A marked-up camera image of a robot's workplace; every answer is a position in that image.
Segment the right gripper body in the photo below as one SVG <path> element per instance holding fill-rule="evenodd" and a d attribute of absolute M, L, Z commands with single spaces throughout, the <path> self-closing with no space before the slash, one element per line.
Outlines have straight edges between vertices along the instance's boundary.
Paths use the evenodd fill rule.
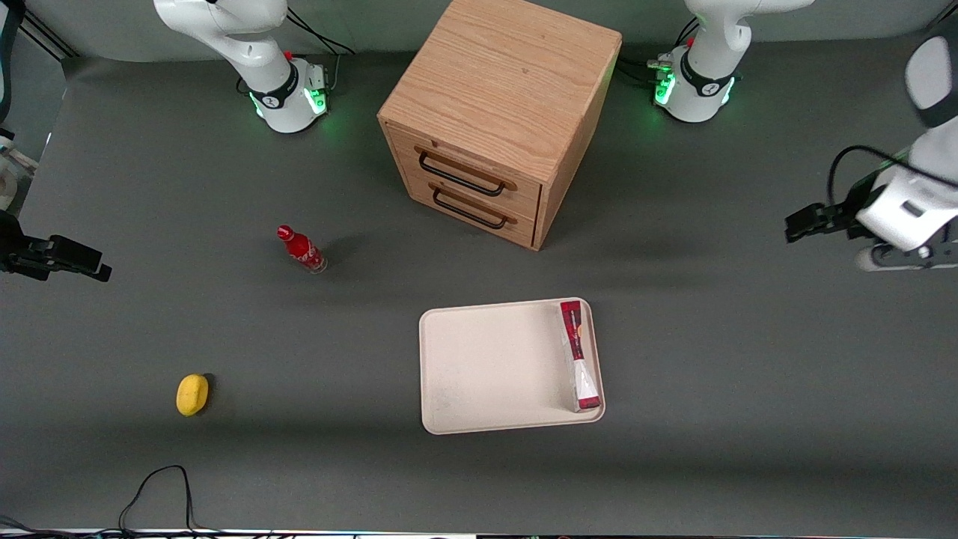
<path fill-rule="evenodd" d="M 1 262 L 45 261 L 42 246 L 44 241 L 26 235 L 14 215 L 1 211 Z"/>

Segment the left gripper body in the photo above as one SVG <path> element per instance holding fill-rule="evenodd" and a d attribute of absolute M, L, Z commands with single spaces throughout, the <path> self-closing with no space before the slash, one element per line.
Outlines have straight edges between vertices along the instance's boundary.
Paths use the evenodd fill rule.
<path fill-rule="evenodd" d="M 956 181 L 891 166 L 853 184 L 846 209 L 866 235 L 906 252 L 919 249 L 956 218 Z"/>

